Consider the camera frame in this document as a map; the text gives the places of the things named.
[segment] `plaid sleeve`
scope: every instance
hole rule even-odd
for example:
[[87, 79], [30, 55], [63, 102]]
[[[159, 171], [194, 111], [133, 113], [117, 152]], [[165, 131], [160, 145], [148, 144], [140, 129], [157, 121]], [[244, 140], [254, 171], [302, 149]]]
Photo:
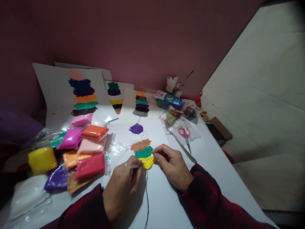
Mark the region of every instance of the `plaid sleeve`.
[[200, 165], [195, 164], [191, 173], [194, 180], [178, 196], [194, 228], [274, 228], [256, 221], [242, 207], [227, 200], [215, 179]]
[[91, 192], [72, 204], [59, 218], [41, 229], [111, 228], [105, 212], [102, 193], [103, 189], [99, 184]]

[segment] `cable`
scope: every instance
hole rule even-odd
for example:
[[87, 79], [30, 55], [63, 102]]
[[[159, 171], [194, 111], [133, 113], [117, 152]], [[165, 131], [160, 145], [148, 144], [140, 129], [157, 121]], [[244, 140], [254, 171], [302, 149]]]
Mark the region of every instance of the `cable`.
[[148, 170], [147, 170], [147, 178], [146, 178], [147, 219], [146, 219], [146, 224], [145, 224], [144, 229], [146, 229], [146, 227], [147, 227], [147, 223], [148, 223], [148, 215], [149, 215], [149, 204], [148, 204], [148, 194], [147, 194], [147, 180], [148, 180]]

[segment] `green clay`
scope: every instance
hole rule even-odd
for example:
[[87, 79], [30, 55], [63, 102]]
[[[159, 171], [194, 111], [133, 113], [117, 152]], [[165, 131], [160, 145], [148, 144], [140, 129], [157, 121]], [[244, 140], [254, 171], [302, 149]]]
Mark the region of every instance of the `green clay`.
[[66, 131], [60, 131], [58, 133], [59, 134], [58, 138], [51, 141], [53, 148], [57, 148], [62, 143], [66, 133], [67, 133]]
[[151, 146], [148, 146], [147, 148], [145, 148], [143, 150], [135, 152], [135, 156], [138, 159], [150, 157], [150, 155], [152, 154], [152, 150], [153, 150], [153, 148]]
[[98, 104], [98, 102], [89, 102], [89, 103], [77, 103], [74, 105], [74, 107], [77, 109], [77, 110], [82, 110], [82, 109], [90, 109], [90, 108], [93, 108], [93, 107], [96, 107], [96, 105]]
[[170, 113], [167, 113], [166, 114], [166, 120], [168, 122], [168, 124], [171, 126], [174, 124], [174, 121], [176, 120], [177, 118], [175, 116], [173, 116], [172, 114]]
[[136, 104], [148, 104], [148, 101], [136, 100]]
[[110, 90], [117, 90], [117, 89], [119, 89], [119, 85], [117, 83], [115, 83], [115, 82], [109, 83], [108, 87], [109, 87]]

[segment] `hand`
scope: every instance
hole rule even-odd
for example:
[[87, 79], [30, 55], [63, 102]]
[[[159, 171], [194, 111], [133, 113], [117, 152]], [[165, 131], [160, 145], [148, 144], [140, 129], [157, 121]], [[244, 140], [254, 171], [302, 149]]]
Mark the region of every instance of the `hand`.
[[159, 164], [172, 184], [181, 192], [185, 192], [194, 177], [188, 170], [181, 152], [162, 144], [156, 147], [152, 154], [153, 162]]
[[125, 163], [114, 168], [112, 176], [103, 192], [106, 215], [112, 222], [132, 201], [142, 176], [143, 163], [135, 156], [130, 156], [128, 164], [139, 165], [136, 169]]

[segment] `red scissors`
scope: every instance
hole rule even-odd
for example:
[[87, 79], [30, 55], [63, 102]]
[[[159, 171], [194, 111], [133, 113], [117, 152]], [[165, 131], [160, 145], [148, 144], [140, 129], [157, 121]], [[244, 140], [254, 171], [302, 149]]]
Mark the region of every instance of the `red scissors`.
[[190, 150], [190, 154], [192, 154], [192, 152], [191, 152], [191, 148], [190, 148], [190, 143], [188, 142], [188, 138], [191, 136], [191, 132], [190, 132], [190, 130], [188, 129], [188, 128], [185, 128], [185, 127], [180, 127], [179, 129], [178, 129], [178, 132], [179, 132], [179, 134], [182, 136], [182, 137], [184, 137], [184, 139], [185, 139], [185, 141], [186, 141], [186, 144], [187, 144], [187, 146], [188, 146], [188, 149]]

